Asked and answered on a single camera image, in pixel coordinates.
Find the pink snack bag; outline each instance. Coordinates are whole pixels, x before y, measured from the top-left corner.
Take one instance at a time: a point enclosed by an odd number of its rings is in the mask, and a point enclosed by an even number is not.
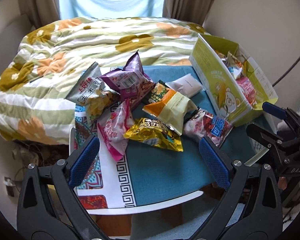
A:
[[[103,137],[108,151],[115,161],[122,159],[126,152],[128,139],[123,135],[134,124],[130,110],[129,100],[126,99],[118,108],[111,113],[110,118],[106,121],[105,127],[98,123],[98,128]]]
[[[122,102],[129,98],[132,110],[155,86],[151,78],[144,73],[138,52],[129,58],[122,70],[117,68],[100,78],[112,90],[120,93]]]
[[[247,77],[242,77],[237,79],[236,82],[250,105],[253,106],[256,102],[256,90],[250,80]]]

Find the floral comforter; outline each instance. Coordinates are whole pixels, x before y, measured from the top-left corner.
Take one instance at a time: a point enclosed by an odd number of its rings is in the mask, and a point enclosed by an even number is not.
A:
[[[0,76],[0,134],[6,140],[69,144],[75,104],[65,95],[93,62],[125,65],[138,49],[143,65],[190,65],[202,26],[166,18],[60,20],[23,38]]]

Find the open box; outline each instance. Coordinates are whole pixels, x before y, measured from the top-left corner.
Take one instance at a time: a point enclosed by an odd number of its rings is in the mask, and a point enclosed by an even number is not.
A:
[[[224,55],[230,51],[243,62],[243,72],[256,90],[256,105],[250,105],[242,89],[214,50]],[[205,86],[216,114],[226,118],[234,126],[243,125],[262,114],[264,102],[274,104],[278,100],[274,88],[261,68],[236,42],[199,34],[189,60]]]

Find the cartoon bear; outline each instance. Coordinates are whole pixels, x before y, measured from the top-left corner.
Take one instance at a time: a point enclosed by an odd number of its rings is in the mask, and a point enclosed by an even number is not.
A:
[[[223,118],[227,117],[228,114],[236,110],[240,105],[240,99],[235,98],[231,93],[230,88],[226,88],[225,105],[220,108],[220,114]]]

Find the purple snack bag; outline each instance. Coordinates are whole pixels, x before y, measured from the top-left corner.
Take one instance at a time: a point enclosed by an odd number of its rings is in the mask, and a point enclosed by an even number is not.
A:
[[[138,52],[129,58],[122,70],[117,68],[100,78],[112,90],[120,93],[122,102],[129,98],[132,109],[155,85],[151,78],[144,73]]]

